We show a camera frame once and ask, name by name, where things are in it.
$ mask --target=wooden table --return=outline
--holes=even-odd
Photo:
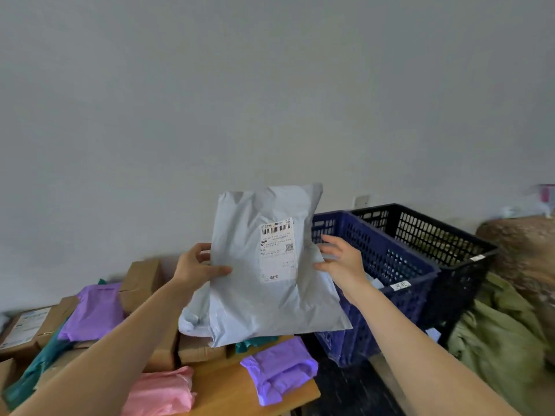
[[[278,342],[292,336],[281,336]],[[227,359],[191,364],[193,392],[197,393],[195,405],[189,416],[240,415],[279,416],[320,397],[320,390],[313,379],[300,388],[284,395],[281,403],[260,406],[254,382],[239,362],[248,355],[267,349],[275,343],[249,348],[246,353],[232,352]]]

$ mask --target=barcode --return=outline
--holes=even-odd
[[[272,226],[269,227],[267,229],[262,229],[262,235],[267,235],[269,233],[275,233],[275,232],[281,232],[284,231],[286,229],[289,229],[291,227],[291,224],[289,222],[285,223],[285,224],[281,224],[279,226]]]

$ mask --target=hand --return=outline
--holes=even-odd
[[[372,286],[366,278],[360,251],[345,240],[336,236],[322,235],[322,239],[333,245],[318,245],[324,254],[331,254],[337,259],[325,259],[316,263],[314,268],[329,273],[333,281],[343,291],[345,298],[355,304],[355,298],[362,286]]]
[[[198,243],[181,254],[172,280],[185,282],[188,287],[197,290],[213,277],[231,273],[232,268],[228,265],[201,264],[210,261],[210,253],[203,251],[210,251],[211,246],[212,244]]]

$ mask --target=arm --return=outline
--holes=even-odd
[[[492,414],[517,416],[495,391],[407,319],[366,279],[360,251],[341,238],[322,235],[334,245],[323,253],[336,260],[317,263],[356,306],[408,401],[422,415]]]
[[[112,332],[19,406],[13,416],[118,415],[154,348],[193,292],[230,267],[202,265],[210,244],[196,244],[177,263],[174,277]]]

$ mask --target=blue plastic basket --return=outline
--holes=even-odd
[[[365,271],[384,284],[381,290],[385,296],[416,323],[430,287],[439,268],[407,245],[365,223],[362,219],[346,211],[335,211],[314,215],[312,219],[312,241],[322,242],[322,234],[343,238],[360,250]],[[392,287],[402,281],[410,286]],[[351,330],[316,333],[328,357],[341,368],[360,363],[380,351],[368,324],[360,311],[349,303],[340,288],[337,288],[341,307],[347,314],[353,328]]]

